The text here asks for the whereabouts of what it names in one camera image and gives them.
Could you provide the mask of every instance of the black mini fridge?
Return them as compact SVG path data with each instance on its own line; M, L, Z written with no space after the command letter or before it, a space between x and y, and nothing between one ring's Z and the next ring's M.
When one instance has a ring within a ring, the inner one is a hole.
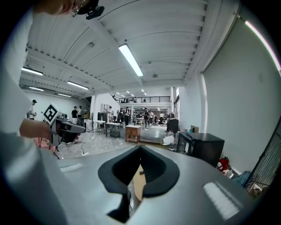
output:
M217 166L224 140L208 133L180 132L177 153L202 159Z

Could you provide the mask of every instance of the window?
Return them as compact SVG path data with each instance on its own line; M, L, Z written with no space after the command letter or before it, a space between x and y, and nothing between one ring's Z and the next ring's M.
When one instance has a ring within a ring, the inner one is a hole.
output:
M180 94L180 90L179 90L179 88L177 88L176 89L176 97L179 96L179 94Z
M178 87L173 88L174 92L174 112L175 117L180 119L180 90Z

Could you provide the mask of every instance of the railing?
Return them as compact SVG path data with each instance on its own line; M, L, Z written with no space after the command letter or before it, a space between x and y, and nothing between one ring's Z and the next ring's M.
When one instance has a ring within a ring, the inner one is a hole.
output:
M132 97L132 98L118 98L114 99L119 103L157 103L170 102L170 96L155 96L155 97Z

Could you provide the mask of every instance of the black cutout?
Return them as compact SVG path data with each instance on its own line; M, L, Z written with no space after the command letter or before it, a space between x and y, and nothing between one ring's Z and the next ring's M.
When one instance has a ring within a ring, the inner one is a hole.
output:
M139 165L144 169L146 185L143 197L155 197L167 193L180 176L178 166L169 158L145 147L136 146L104 164L98 170L98 176L110 193L122 195L118 209L108 215L121 222L129 218L129 200L127 186L133 179Z

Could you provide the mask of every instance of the ceiling light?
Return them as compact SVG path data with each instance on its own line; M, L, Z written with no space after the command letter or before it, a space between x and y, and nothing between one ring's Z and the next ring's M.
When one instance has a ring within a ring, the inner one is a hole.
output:
M80 88L86 89L86 90L89 89L89 88L87 88L87 87L84 87L84 86L82 86L82 85L80 85L80 84L76 84L76 83L71 82L71 81L68 81L67 83L68 83L68 84L71 84L71 85L74 85L74 86L76 86L76 87L80 87Z
M39 88L36 88L36 87L29 87L29 88L37 90L37 91L44 91L43 89L39 89Z
M36 75L43 76L42 72L39 72L39 71L36 71L36 70L33 70L33 69L28 69L28 68L23 67L22 70L26 71L26 72L30 72L30 73L36 74Z
M129 47L127 44L119 46L119 50L122 52L122 54L125 56L126 60L130 63L131 67L137 74L137 76L143 76L143 73L137 64L135 58L133 57Z
M249 23L249 21L246 21L245 24L258 36L258 38L262 41L262 43L264 44L264 46L267 48L267 50L269 51L276 67L277 70L280 71L281 70L281 66L279 61L277 60L277 57L275 55L275 53L273 52L272 48L270 47L270 45L268 44L268 42L265 40L265 38L261 35L261 33L251 24Z
M61 96L66 96L66 97L71 97L72 98L72 96L70 96L70 95L66 95L66 94L58 94L58 95L61 95Z

